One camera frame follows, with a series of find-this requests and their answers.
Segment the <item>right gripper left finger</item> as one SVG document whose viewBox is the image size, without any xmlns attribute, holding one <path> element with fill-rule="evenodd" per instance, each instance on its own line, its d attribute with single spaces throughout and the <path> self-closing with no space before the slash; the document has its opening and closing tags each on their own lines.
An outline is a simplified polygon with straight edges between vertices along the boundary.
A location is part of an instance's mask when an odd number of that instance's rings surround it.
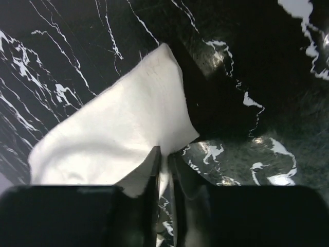
<svg viewBox="0 0 329 247">
<path fill-rule="evenodd" d="M 156 246 L 160 165 L 156 146 L 118 183 L 122 192 L 115 211 L 115 246 Z"/>
</svg>

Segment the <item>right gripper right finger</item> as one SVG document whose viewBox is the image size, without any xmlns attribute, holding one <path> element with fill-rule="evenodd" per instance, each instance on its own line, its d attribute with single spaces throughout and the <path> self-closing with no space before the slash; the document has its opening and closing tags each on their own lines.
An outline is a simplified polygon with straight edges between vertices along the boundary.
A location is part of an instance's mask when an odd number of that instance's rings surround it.
<svg viewBox="0 0 329 247">
<path fill-rule="evenodd" d="M 175 246 L 211 246 L 209 182 L 179 155 L 169 156 Z"/>
</svg>

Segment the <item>cream white t shirt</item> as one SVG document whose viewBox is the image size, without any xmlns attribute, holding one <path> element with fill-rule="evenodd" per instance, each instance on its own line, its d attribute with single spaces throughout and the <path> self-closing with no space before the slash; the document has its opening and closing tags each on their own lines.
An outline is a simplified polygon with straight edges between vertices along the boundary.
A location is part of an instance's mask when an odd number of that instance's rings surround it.
<svg viewBox="0 0 329 247">
<path fill-rule="evenodd" d="M 167 44 L 146 55 L 128 74 L 55 126 L 31 150 L 32 185 L 116 186 L 153 147 L 161 152 L 159 192 L 168 184 L 167 158 L 199 137 L 189 117 L 181 65 Z M 105 244 L 115 246 L 116 205 Z"/>
</svg>

